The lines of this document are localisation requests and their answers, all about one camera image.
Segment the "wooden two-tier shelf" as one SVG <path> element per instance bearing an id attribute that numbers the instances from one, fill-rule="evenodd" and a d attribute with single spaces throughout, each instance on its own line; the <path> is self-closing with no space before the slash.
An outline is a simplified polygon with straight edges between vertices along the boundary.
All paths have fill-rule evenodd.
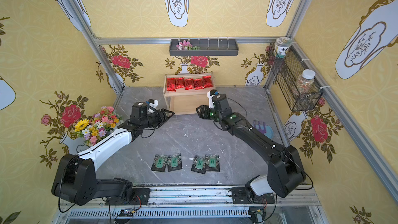
<path id="1" fill-rule="evenodd" d="M 177 89 L 176 91 L 167 91 L 166 84 L 168 78 L 181 78 L 185 79 L 199 79 L 204 76 L 211 76 L 211 81 L 213 87 L 204 88 L 200 90 L 190 89 Z M 188 115 L 196 114 L 196 108 L 200 105 L 208 105 L 209 99 L 207 97 L 207 92 L 215 89 L 214 75 L 213 72 L 204 74 L 183 74 L 183 75 L 171 75 L 166 74 L 164 77 L 163 85 L 163 96 L 166 102 L 168 110 L 175 113 L 175 115 Z"/>

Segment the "red tea bag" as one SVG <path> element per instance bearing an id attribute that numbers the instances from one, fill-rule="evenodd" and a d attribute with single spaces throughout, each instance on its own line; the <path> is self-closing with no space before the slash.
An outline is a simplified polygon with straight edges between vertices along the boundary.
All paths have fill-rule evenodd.
<path id="1" fill-rule="evenodd" d="M 166 90 L 170 92 L 175 92 L 177 89 L 176 86 L 176 78 L 167 78 L 166 79 Z"/>
<path id="2" fill-rule="evenodd" d="M 204 82 L 202 78 L 194 79 L 193 82 L 195 90 L 204 89 Z"/>
<path id="3" fill-rule="evenodd" d="M 202 81 L 203 81 L 203 86 L 204 86 L 204 88 L 211 88 L 211 87 L 213 87 L 213 82 L 212 82 L 212 76 L 211 76 L 211 75 L 203 76 L 203 77 L 202 77 Z"/>
<path id="4" fill-rule="evenodd" d="M 193 78 L 187 78 L 184 80 L 184 88 L 185 90 L 191 90 L 195 88 L 194 85 L 194 79 Z"/>
<path id="5" fill-rule="evenodd" d="M 182 89 L 182 88 L 185 88 L 185 78 L 184 77 L 176 78 L 176 89 Z"/>

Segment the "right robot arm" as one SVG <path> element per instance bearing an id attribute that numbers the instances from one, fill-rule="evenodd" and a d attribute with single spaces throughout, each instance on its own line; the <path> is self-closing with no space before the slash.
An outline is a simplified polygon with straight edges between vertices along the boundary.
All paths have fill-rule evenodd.
<path id="1" fill-rule="evenodd" d="M 248 144 L 267 163 L 267 183 L 274 193 L 285 198 L 306 180 L 299 153 L 293 146 L 285 147 L 256 129 L 245 116 L 232 111 L 228 97 L 217 90 L 208 92 L 208 105 L 196 108 L 201 119 L 212 120 L 221 130 Z"/>

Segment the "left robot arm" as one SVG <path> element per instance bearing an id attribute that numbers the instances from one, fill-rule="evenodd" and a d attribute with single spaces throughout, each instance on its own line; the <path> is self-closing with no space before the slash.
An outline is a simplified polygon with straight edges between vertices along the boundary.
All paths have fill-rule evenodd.
<path id="1" fill-rule="evenodd" d="M 61 158 L 51 193 L 67 202 L 83 206 L 97 198 L 115 198 L 125 203 L 135 200 L 132 183 L 123 178 L 98 179 L 96 171 L 112 155 L 130 144 L 145 130 L 163 126 L 174 112 L 152 107 L 149 102 L 132 106 L 130 119 L 120 124 L 104 140 L 76 155 Z"/>

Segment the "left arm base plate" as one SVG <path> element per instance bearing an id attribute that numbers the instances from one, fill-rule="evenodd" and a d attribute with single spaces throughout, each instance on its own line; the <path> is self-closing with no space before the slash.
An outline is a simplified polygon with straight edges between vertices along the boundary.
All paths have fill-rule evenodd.
<path id="1" fill-rule="evenodd" d="M 150 196 L 149 188 L 132 188 L 127 191 L 126 199 L 123 201 L 125 205 L 142 206 L 147 205 Z"/>

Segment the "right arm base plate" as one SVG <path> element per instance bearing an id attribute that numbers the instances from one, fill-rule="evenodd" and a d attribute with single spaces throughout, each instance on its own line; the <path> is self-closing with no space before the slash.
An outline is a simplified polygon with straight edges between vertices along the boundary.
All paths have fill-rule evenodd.
<path id="1" fill-rule="evenodd" d="M 234 187 L 228 192 L 233 204 L 275 204 L 276 200 L 272 193 L 257 196 L 254 192 L 244 187 Z"/>

